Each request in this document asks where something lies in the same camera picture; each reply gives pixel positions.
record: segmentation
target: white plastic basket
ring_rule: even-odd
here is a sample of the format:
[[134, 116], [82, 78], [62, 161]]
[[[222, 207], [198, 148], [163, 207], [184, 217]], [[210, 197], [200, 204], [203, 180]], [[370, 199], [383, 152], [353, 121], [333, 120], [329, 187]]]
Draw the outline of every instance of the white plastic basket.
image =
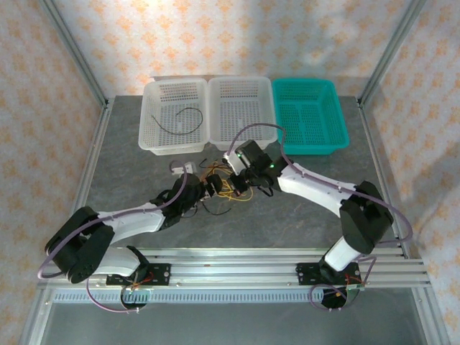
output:
[[[217, 77], [208, 84], [209, 142], [228, 150], [236, 134], [248, 124], [276, 124], [272, 84], [266, 77]], [[235, 148], [253, 139], [264, 149], [277, 139], [276, 130], [254, 126], [244, 131]]]
[[[207, 82], [202, 78], [161, 80], [147, 84], [142, 99], [139, 146], [156, 155], [203, 151], [209, 139], [206, 91]], [[180, 112], [184, 108], [200, 109], [203, 118], [199, 111], [193, 109]], [[175, 134], [166, 132], [155, 120]]]

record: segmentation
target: green basket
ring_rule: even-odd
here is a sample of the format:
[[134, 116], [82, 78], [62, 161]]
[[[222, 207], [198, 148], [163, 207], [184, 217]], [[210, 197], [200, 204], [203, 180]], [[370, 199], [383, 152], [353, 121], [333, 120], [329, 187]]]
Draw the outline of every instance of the green basket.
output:
[[287, 133], [287, 155], [329, 155], [350, 144], [331, 81], [286, 78], [273, 81], [272, 87], [276, 121]]

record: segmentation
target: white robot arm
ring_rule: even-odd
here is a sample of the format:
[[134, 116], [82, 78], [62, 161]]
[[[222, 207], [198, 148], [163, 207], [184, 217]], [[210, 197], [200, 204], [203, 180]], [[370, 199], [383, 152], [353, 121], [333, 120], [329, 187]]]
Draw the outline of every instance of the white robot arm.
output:
[[[284, 159], [272, 161], [254, 141], [238, 147], [224, 162], [234, 171], [227, 182], [236, 195], [254, 186], [268, 196], [273, 190], [292, 193], [336, 214], [342, 223], [343, 236], [327, 251], [319, 262], [319, 274], [326, 282], [333, 283], [335, 277], [358, 256], [370, 254], [383, 234], [390, 228], [393, 219], [389, 211], [367, 199], [356, 197], [350, 192], [359, 191], [381, 199], [375, 186], [363, 182], [356, 186], [335, 181], [315, 174], [299, 164], [288, 164]], [[315, 179], [303, 178], [308, 173]], [[94, 219], [105, 219], [91, 226], [82, 234], [70, 240], [53, 258], [54, 263], [64, 272], [69, 281], [77, 283], [91, 275], [136, 275], [140, 280], [149, 272], [147, 260], [133, 247], [113, 248], [112, 244], [121, 239], [143, 233], [153, 233], [177, 223], [181, 216], [194, 205], [220, 193], [222, 181], [218, 175], [211, 175], [202, 182], [193, 174], [187, 174], [187, 183], [177, 200], [168, 207], [153, 212], [144, 212], [160, 206], [178, 194], [183, 176], [176, 180], [171, 190], [159, 194], [140, 207], [123, 210], [123, 217], [115, 217], [119, 212], [98, 212], [89, 207], [77, 210], [68, 222], [48, 242], [45, 250], [49, 254], [65, 237], [79, 226]]]

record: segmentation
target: patterned wallpaper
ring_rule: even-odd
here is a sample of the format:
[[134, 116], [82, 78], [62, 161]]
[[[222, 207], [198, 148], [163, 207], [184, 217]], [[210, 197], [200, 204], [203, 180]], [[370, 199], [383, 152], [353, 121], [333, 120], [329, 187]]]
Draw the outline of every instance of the patterned wallpaper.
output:
[[150, 76], [332, 80], [361, 93], [409, 0], [57, 0], [106, 97]]
[[0, 344], [17, 344], [99, 105], [36, 0], [0, 1]]
[[428, 0], [366, 107], [385, 175], [415, 228], [452, 344], [460, 344], [460, 11]]

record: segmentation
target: gray tabletop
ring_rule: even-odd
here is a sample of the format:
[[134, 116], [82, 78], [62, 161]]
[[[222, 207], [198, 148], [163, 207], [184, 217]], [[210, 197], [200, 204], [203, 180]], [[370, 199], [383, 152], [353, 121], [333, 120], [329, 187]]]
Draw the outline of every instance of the gray tabletop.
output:
[[[171, 160], [207, 162], [220, 160], [220, 152], [211, 144], [194, 154], [156, 156], [137, 144], [141, 96], [117, 96], [103, 139], [101, 153], [91, 183], [87, 204], [97, 211], [116, 211], [142, 205], [164, 189], [177, 176], [167, 166]], [[291, 156], [303, 167], [335, 180], [378, 185], [362, 121], [353, 97], [341, 97], [340, 103], [349, 132], [350, 145], [327, 156]], [[267, 153], [277, 157], [279, 144]], [[276, 193], [268, 198], [255, 191], [250, 202], [228, 202], [213, 198], [206, 202], [212, 216], [203, 207], [192, 218], [155, 234], [141, 234], [119, 242], [148, 248], [328, 248], [341, 236], [339, 219], [330, 211], [304, 198]], [[391, 231], [385, 238], [392, 238]]]

